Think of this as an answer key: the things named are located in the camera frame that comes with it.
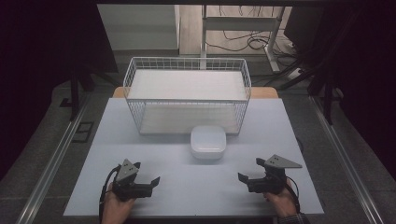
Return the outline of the light wooden table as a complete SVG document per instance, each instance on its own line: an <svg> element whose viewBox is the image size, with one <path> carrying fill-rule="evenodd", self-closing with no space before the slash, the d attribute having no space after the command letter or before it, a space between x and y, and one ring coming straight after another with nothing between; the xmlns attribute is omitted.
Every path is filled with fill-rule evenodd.
<svg viewBox="0 0 396 224"><path fill-rule="evenodd" d="M117 87L114 90L113 98L123 97L123 87ZM252 99L277 99L278 93L275 88L272 87L252 87L251 95Z"/></svg>

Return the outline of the aluminium rail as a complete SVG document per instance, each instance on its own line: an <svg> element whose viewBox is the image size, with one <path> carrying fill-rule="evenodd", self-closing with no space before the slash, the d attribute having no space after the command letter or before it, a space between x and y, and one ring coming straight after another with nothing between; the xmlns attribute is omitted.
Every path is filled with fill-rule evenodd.
<svg viewBox="0 0 396 224"><path fill-rule="evenodd" d="M52 153L42 175L37 180L35 187L31 195L29 196L25 206L21 210L21 213L15 224L33 224L36 214L45 199L50 185L64 159L64 155L70 143L72 142L74 134L78 129L78 125L80 124L86 112L90 98L90 93L86 93L82 96L80 110L77 112L75 118L69 122L62 139Z"/></svg>
<svg viewBox="0 0 396 224"><path fill-rule="evenodd" d="M346 149L342 144L339 136L337 135L334 127L326 120L325 116L322 113L322 105L320 100L316 97L309 96L309 101L316 111L318 120L323 127L325 134L327 135L334 153L338 158L341 166L346 173L346 177L353 188L359 203L361 204L361 208L366 215L370 224L385 224L383 218L381 217L379 210L375 204L375 201L370 194L367 187L364 185L360 175L358 174L355 166L353 165L351 159L347 155Z"/></svg>

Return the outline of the black metal stand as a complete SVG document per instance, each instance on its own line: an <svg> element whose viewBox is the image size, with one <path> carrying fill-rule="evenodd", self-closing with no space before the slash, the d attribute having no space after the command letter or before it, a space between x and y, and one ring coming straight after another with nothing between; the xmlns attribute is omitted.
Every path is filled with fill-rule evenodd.
<svg viewBox="0 0 396 224"><path fill-rule="evenodd" d="M81 85L84 91L93 91L94 82L91 77L91 70L87 63L76 63L71 70L71 117L73 121L79 111L78 85Z"/></svg>
<svg viewBox="0 0 396 224"><path fill-rule="evenodd" d="M329 125L332 125L332 77L328 76L325 82L324 100L323 100L323 115Z"/></svg>

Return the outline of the black curtain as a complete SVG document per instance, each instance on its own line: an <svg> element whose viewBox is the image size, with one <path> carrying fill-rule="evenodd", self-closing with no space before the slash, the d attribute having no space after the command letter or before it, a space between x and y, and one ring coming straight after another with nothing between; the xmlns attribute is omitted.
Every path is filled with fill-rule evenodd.
<svg viewBox="0 0 396 224"><path fill-rule="evenodd" d="M20 156L52 90L76 76L116 73L97 0L0 0L0 180Z"/></svg>
<svg viewBox="0 0 396 224"><path fill-rule="evenodd" d="M396 0L360 0L361 13L325 73L340 106L396 178Z"/></svg>

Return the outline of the white cabinet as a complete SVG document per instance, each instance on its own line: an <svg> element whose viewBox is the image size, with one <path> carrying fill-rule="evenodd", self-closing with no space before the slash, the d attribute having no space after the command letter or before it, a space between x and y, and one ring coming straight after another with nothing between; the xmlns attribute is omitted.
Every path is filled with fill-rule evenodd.
<svg viewBox="0 0 396 224"><path fill-rule="evenodd" d="M113 50L178 50L179 5L97 5Z"/></svg>

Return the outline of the person's left hand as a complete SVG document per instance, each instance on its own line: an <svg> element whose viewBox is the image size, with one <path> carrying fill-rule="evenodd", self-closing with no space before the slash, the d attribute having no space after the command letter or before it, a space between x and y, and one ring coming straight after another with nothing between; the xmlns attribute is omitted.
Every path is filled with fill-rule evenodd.
<svg viewBox="0 0 396 224"><path fill-rule="evenodd" d="M104 200L101 224L123 224L132 212L135 199L122 202L109 185Z"/></svg>

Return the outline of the black floor plate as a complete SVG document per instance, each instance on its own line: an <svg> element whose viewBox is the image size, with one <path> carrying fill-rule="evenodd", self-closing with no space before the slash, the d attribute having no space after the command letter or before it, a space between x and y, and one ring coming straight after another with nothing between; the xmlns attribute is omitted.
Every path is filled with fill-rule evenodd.
<svg viewBox="0 0 396 224"><path fill-rule="evenodd" d="M93 121L81 122L73 135L72 142L87 143L92 133L93 124Z"/></svg>

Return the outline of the white metal desk frame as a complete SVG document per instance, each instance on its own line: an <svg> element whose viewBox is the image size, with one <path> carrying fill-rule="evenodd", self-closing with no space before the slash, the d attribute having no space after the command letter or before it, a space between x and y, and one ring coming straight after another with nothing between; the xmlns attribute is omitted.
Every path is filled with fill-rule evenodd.
<svg viewBox="0 0 396 224"><path fill-rule="evenodd" d="M280 7L275 17L230 17L207 15L207 6L202 6L202 43L200 56L206 57L206 33L208 31L252 31L267 32L269 40L264 45L263 50L274 73L279 73L280 69L274 54L276 37L283 19L285 7Z"/></svg>

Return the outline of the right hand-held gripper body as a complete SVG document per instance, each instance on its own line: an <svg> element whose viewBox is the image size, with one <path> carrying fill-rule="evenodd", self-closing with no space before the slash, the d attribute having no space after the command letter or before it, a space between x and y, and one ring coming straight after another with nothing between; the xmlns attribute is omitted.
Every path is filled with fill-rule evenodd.
<svg viewBox="0 0 396 224"><path fill-rule="evenodd" d="M249 179L247 188L249 192L270 192L273 194L280 193L287 184L286 168L302 168L302 165L290 161L278 155L273 155L270 159L265 160L264 177Z"/></svg>

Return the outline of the white square lidded box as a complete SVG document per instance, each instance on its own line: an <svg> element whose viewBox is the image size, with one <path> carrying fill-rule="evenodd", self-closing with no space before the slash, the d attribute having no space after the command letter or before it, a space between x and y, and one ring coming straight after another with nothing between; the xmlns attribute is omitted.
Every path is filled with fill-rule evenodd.
<svg viewBox="0 0 396 224"><path fill-rule="evenodd" d="M196 159L219 160L226 145L226 133L220 126L196 126L191 131L191 154Z"/></svg>

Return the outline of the person's right hand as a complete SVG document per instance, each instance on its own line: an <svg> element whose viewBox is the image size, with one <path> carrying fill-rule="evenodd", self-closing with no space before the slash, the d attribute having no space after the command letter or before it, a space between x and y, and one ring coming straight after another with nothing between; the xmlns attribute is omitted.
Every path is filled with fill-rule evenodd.
<svg viewBox="0 0 396 224"><path fill-rule="evenodd" d="M273 205L279 218L293 217L298 214L293 196L290 193L291 183L289 179L287 180L287 185L278 194L263 193L264 199Z"/></svg>

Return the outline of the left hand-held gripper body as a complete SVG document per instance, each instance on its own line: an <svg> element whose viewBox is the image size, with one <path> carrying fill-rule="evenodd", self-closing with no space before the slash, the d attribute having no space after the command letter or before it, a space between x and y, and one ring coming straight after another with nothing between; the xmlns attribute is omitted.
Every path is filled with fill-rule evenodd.
<svg viewBox="0 0 396 224"><path fill-rule="evenodd" d="M144 188L144 184L134 182L138 171L139 169L135 169L133 163L125 159L114 178L112 191L122 202L130 199L147 198L152 195L152 189Z"/></svg>

